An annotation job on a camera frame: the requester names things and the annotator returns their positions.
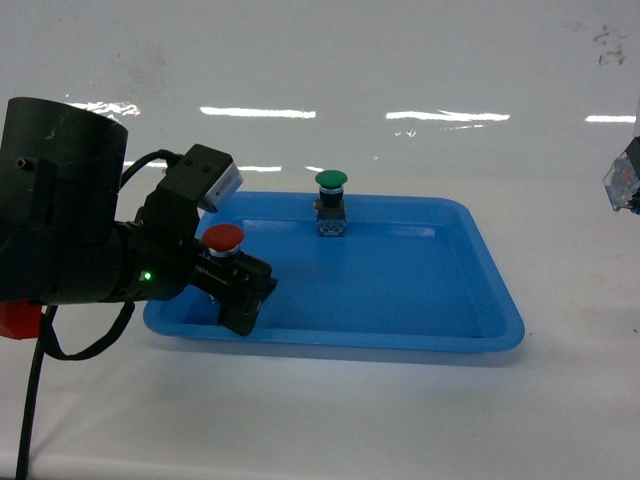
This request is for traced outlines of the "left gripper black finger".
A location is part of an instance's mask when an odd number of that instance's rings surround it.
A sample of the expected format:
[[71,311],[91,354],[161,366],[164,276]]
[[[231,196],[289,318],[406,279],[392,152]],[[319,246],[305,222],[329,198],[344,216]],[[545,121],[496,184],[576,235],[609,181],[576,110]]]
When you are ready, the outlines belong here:
[[220,303],[216,323],[240,336],[252,333],[277,283],[270,264],[243,251],[228,257],[198,255],[191,274],[191,284]]

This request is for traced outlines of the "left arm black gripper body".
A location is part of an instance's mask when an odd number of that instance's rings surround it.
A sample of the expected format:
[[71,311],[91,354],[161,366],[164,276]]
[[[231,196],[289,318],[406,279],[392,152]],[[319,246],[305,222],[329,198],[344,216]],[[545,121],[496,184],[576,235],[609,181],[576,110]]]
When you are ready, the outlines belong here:
[[136,219],[118,226],[123,264],[112,302],[168,300],[184,290],[194,268],[197,206],[206,191],[201,180],[166,177]]

